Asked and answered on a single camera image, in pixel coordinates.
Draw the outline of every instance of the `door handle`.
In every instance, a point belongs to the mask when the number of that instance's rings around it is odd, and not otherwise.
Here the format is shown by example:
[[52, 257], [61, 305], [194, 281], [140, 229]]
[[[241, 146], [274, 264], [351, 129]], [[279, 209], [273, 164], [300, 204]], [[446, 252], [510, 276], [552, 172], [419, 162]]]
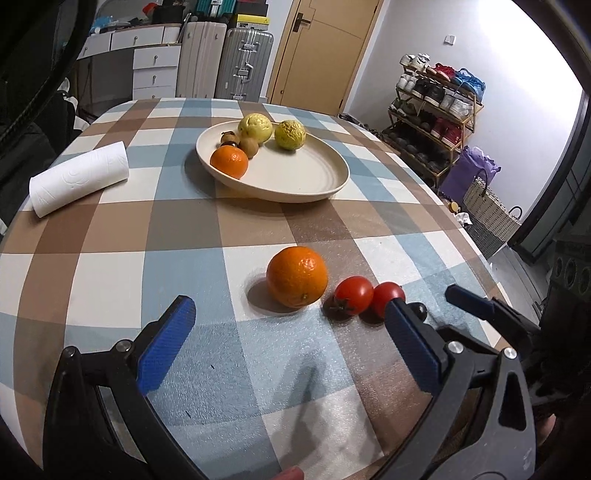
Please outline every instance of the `door handle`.
[[311, 24], [310, 20], [306, 20], [304, 18], [304, 14], [297, 14], [296, 18], [295, 18], [295, 22], [294, 22], [294, 28], [292, 31], [297, 32], [300, 29], [300, 25], [302, 23], [306, 23], [308, 25]]

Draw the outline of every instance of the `white suitcase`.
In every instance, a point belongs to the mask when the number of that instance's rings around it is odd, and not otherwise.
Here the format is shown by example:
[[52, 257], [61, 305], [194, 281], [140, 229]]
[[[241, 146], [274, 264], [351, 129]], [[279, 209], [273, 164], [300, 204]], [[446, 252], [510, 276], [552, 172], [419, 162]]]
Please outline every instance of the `white suitcase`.
[[225, 24], [187, 24], [178, 63], [178, 97], [213, 98], [225, 35]]

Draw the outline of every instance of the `silver suitcase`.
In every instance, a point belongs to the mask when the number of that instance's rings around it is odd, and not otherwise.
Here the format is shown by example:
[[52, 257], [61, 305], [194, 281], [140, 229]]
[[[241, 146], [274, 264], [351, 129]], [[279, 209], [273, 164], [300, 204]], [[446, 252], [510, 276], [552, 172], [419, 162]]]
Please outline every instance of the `silver suitcase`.
[[273, 46], [273, 35], [252, 28], [231, 28], [223, 43], [216, 98], [258, 102]]

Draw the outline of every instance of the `door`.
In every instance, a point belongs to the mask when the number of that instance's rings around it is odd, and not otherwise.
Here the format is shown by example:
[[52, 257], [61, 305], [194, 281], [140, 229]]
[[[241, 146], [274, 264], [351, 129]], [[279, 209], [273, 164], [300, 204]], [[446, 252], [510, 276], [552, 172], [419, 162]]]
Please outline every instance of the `door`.
[[378, 2], [300, 0], [271, 103], [339, 113]]

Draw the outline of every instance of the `woven basket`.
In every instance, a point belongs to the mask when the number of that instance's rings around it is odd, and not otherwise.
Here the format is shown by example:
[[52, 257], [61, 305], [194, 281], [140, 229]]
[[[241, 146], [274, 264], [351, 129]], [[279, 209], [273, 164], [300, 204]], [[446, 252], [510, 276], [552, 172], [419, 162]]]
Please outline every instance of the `woven basket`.
[[[486, 182], [478, 177], [484, 171]], [[487, 260], [500, 249], [521, 226], [519, 219], [523, 214], [521, 207], [507, 211], [498, 197], [488, 188], [488, 176], [481, 169], [464, 195], [464, 207], [473, 225], [466, 225], [466, 232]], [[519, 210], [516, 218], [511, 215]]]

